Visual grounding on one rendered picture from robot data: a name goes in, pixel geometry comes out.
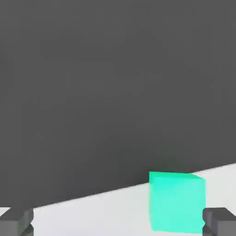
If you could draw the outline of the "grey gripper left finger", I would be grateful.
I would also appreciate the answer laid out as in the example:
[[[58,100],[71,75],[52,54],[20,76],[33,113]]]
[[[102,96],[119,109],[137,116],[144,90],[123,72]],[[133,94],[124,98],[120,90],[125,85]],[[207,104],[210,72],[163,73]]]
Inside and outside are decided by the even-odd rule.
[[[34,236],[33,218],[33,208],[10,208],[0,216],[0,236]]]

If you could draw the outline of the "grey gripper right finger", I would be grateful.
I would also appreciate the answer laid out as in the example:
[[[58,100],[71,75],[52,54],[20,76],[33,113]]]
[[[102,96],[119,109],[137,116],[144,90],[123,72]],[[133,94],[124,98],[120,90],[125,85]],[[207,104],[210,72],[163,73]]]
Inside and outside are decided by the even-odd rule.
[[[202,236],[236,236],[236,216],[227,208],[204,208],[202,218]]]

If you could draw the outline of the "large turquoise box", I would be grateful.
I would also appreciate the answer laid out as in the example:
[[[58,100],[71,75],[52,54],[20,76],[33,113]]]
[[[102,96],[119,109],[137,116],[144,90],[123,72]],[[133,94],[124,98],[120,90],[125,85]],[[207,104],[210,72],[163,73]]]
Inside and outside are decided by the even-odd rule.
[[[200,234],[205,179],[188,173],[149,172],[148,214],[153,231]]]

